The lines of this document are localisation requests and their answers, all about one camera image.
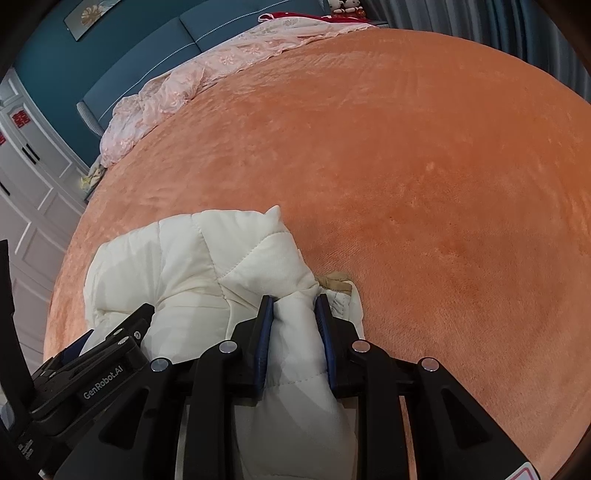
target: pink lace fabric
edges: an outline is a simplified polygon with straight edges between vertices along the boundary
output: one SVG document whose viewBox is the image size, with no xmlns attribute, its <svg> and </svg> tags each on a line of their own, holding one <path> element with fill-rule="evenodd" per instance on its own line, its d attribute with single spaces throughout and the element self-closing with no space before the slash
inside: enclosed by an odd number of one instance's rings
<svg viewBox="0 0 591 480">
<path fill-rule="evenodd" d="M 312 41 L 355 30 L 365 23 L 329 23 L 306 17 L 268 20 L 186 61 L 122 98 L 100 141 L 101 165 L 108 168 L 198 93 L 220 79 Z"/>
</svg>

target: framed picture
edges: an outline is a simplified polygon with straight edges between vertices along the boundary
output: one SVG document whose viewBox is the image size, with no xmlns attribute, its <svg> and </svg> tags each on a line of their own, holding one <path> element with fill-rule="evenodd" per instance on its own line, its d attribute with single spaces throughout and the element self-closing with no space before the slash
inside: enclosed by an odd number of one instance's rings
<svg viewBox="0 0 591 480">
<path fill-rule="evenodd" d="M 90 27 L 119 2 L 121 0 L 82 0 L 64 19 L 64 22 L 74 39 L 78 41 Z"/>
</svg>

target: orange blanket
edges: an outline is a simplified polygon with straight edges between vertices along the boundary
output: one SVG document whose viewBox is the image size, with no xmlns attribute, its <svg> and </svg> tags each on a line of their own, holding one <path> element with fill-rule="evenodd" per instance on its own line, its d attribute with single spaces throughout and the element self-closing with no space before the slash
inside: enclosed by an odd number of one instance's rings
<svg viewBox="0 0 591 480">
<path fill-rule="evenodd" d="M 591 107 L 443 35 L 368 30 L 251 67 L 157 127 L 96 192 L 46 355 L 85 330 L 97 247 L 178 213 L 279 204 L 372 342 L 435 356 L 549 479 L 591 419 Z"/>
</svg>

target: teal wall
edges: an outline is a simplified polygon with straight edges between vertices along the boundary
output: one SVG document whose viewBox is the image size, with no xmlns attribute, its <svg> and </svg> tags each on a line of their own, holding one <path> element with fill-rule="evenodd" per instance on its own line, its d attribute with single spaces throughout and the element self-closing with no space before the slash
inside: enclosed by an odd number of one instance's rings
<svg viewBox="0 0 591 480">
<path fill-rule="evenodd" d="M 81 39 L 64 18 L 80 0 L 62 0 L 20 52 L 14 66 L 53 128 L 88 165 L 99 154 L 76 104 L 95 82 L 140 40 L 202 0 L 121 0 Z"/>
</svg>

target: stuffed animal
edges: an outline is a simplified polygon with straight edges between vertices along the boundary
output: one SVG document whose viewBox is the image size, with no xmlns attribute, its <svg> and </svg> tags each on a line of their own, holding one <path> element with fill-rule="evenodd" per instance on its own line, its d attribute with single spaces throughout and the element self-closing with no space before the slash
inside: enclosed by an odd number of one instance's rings
<svg viewBox="0 0 591 480">
<path fill-rule="evenodd" d="M 334 14 L 351 14 L 362 9 L 360 0 L 329 0 L 329 5 Z"/>
</svg>

